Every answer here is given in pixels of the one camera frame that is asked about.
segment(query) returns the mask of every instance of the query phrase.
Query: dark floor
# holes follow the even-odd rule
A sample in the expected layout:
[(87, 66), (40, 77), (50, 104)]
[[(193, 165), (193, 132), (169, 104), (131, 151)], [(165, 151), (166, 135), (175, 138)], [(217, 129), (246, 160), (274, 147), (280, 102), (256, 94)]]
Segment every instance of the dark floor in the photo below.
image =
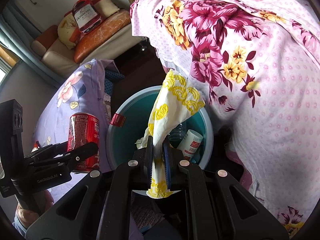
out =
[(140, 51), (140, 45), (126, 51), (115, 59), (125, 79), (114, 85), (111, 98), (111, 112), (114, 114), (130, 96), (142, 89), (162, 85), (165, 73), (155, 49), (147, 44), (147, 50)]

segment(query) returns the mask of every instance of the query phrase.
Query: trash bin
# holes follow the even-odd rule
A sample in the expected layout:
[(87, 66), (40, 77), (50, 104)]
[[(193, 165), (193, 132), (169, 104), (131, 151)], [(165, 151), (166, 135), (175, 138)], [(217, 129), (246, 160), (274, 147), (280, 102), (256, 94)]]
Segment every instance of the trash bin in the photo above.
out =
[[(110, 125), (107, 133), (106, 149), (111, 169), (132, 159), (135, 142), (144, 136), (148, 127), (150, 113), (161, 86), (146, 88), (127, 99), (116, 111), (125, 116), (122, 127)], [(213, 148), (213, 132), (207, 111), (201, 108), (187, 120), (187, 130), (192, 129), (203, 136), (204, 146), (200, 149), (199, 166), (204, 169), (210, 159)]]

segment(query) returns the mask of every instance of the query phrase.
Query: cushion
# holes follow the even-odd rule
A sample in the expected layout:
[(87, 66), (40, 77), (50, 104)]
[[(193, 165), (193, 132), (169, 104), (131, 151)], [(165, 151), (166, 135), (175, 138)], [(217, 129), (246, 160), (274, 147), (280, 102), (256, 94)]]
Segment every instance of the cushion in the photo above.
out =
[(82, 62), (87, 55), (130, 23), (130, 14), (126, 10), (120, 10), (111, 15), (100, 26), (79, 41), (75, 49), (74, 61), (76, 63)]
[(132, 26), (128, 24), (119, 30), (110, 39), (101, 44), (93, 52), (91, 52), (82, 62), (90, 61), (93, 58), (96, 59), (115, 59), (134, 45), (138, 44), (140, 37), (132, 36)]
[(100, 123), (100, 170), (110, 171), (106, 156), (106, 135), (109, 123), (103, 101), (105, 68), (118, 71), (112, 60), (93, 59), (77, 68), (55, 93), (42, 112), (33, 140), (41, 147), (68, 140), (70, 116), (84, 112), (93, 114)]
[[(91, 0), (92, 4), (95, 5), (97, 2), (101, 1), (101, 0)], [(68, 11), (63, 17), (66, 17), (69, 13), (72, 13), (72, 10)]]
[(46, 53), (49, 47), (58, 38), (57, 30), (57, 25), (52, 25), (51, 27), (49, 27), (39, 37), (37, 37), (33, 42), (31, 42), (31, 49), (40, 57), (43, 57), (43, 55)]
[(68, 49), (73, 49), (80, 38), (81, 32), (78, 29), (76, 20), (72, 13), (69, 13), (58, 26), (58, 36), (60, 41), (67, 46)]
[(100, 0), (94, 7), (104, 19), (120, 10), (111, 0)]
[(74, 49), (69, 50), (59, 39), (56, 39), (41, 61), (59, 76), (68, 78), (79, 66), (73, 61), (74, 53)]

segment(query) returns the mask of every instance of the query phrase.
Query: blue checkered cloth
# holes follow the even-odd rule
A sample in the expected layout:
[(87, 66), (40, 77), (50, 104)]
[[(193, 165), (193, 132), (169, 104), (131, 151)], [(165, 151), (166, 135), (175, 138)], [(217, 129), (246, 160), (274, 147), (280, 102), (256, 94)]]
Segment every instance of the blue checkered cloth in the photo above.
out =
[(104, 79), (104, 92), (109, 96), (111, 96), (114, 82), (124, 79), (125, 76), (118, 72), (108, 70), (108, 69), (105, 70), (105, 73), (106, 73), (106, 76)]

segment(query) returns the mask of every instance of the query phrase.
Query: metal screw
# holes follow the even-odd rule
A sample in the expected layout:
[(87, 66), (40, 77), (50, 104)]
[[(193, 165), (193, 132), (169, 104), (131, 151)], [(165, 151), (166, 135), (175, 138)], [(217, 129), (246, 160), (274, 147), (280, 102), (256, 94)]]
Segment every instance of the metal screw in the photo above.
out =
[(182, 161), (180, 161), (179, 163), (180, 163), (180, 165), (183, 166), (183, 167), (186, 167), (186, 166), (188, 166), (188, 165), (190, 164), (190, 162), (187, 161), (187, 160), (182, 160)]
[(136, 160), (131, 160), (131, 161), (128, 161), (128, 165), (131, 166), (131, 167), (137, 166), (138, 162)]
[(228, 173), (225, 170), (219, 170), (218, 171), (218, 175), (220, 177), (226, 177), (228, 175)]
[(91, 178), (96, 178), (100, 175), (100, 171), (94, 170), (90, 172), (90, 177)]

